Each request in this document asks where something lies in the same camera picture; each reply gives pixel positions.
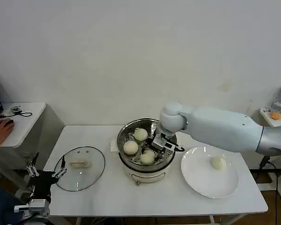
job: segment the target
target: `computer mouse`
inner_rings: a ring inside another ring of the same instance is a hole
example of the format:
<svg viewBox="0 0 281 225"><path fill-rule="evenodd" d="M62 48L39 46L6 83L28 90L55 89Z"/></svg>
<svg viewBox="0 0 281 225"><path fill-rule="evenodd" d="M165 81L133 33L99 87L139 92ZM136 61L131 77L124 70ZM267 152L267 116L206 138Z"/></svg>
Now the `computer mouse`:
<svg viewBox="0 0 281 225"><path fill-rule="evenodd" d="M6 122L6 124L4 126L6 127L8 124L11 124L11 123L14 123L14 120L9 120L8 122Z"/></svg>

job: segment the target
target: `small white table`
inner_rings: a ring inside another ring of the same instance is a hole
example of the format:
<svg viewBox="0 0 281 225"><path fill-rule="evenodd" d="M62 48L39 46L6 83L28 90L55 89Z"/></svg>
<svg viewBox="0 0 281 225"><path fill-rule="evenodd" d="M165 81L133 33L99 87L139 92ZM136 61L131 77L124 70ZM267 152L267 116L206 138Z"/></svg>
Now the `small white table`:
<svg viewBox="0 0 281 225"><path fill-rule="evenodd" d="M123 170L116 152L110 152L110 143L122 126L66 126L44 170L53 171L56 163L71 149L93 146L105 155L106 166L101 178L93 186L67 192L53 185L50 215L61 217L163 217L163 216L211 216L236 215L222 224L232 224L248 213L268 210L241 154L225 152L239 174L236 192L224 199L210 199L195 192L187 185L181 173L178 152L171 163L167 177L150 184L136 186ZM206 146L182 133L178 142L186 149Z"/></svg>
<svg viewBox="0 0 281 225"><path fill-rule="evenodd" d="M13 119L15 123L15 128L7 137L7 139L0 145L0 147L17 148L19 147L25 137L28 135L29 131L32 129L37 119L40 117L46 104L43 102L17 102L17 103L3 103L4 115L12 115L10 108L13 106L20 106L23 112L31 112L32 115L29 117L23 117L20 115L14 117L8 117ZM13 170L9 168L4 160L4 157L0 155L0 173L2 173L6 178L15 183L20 189L25 190L27 182L24 181L20 176L18 176Z"/></svg>
<svg viewBox="0 0 281 225"><path fill-rule="evenodd" d="M260 109L260 114L262 117L267 121L267 123L271 127L279 127L281 126L281 119L280 120L273 120L270 116L270 112L268 109ZM269 172L268 176L271 178L271 183L264 183L264 184L258 184L258 187L260 191L275 191L277 187L277 179L276 175L273 172ZM281 175L278 177L278 193L281 196Z"/></svg>

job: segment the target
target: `orange object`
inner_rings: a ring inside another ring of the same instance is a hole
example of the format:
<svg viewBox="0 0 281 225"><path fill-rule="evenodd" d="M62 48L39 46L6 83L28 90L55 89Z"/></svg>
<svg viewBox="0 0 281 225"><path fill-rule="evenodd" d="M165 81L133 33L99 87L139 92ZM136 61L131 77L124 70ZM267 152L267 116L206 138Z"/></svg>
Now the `orange object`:
<svg viewBox="0 0 281 225"><path fill-rule="evenodd" d="M274 111L270 113L270 116L272 117L272 119L274 120L279 120L281 119L281 113Z"/></svg>

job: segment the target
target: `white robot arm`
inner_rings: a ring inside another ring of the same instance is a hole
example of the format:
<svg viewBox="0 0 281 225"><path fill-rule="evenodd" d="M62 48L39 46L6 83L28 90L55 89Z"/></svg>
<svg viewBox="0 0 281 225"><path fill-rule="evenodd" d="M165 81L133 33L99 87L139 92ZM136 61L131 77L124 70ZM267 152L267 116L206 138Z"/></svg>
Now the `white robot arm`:
<svg viewBox="0 0 281 225"><path fill-rule="evenodd" d="M263 127L241 113L169 103L162 109L157 126L157 132L163 135L156 135L152 145L161 150L167 137L177 131L227 151L281 155L281 127Z"/></svg>

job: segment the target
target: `white plate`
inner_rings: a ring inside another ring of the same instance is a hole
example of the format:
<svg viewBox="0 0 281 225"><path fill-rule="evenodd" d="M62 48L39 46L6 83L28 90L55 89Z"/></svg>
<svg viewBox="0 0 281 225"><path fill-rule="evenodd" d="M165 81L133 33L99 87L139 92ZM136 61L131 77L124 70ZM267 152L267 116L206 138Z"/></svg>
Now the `white plate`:
<svg viewBox="0 0 281 225"><path fill-rule="evenodd" d="M216 170L210 164L211 157L224 157L227 166ZM188 150L181 161L186 182L195 191L209 198L226 198L239 184L236 169L221 151L212 147L196 147Z"/></svg>

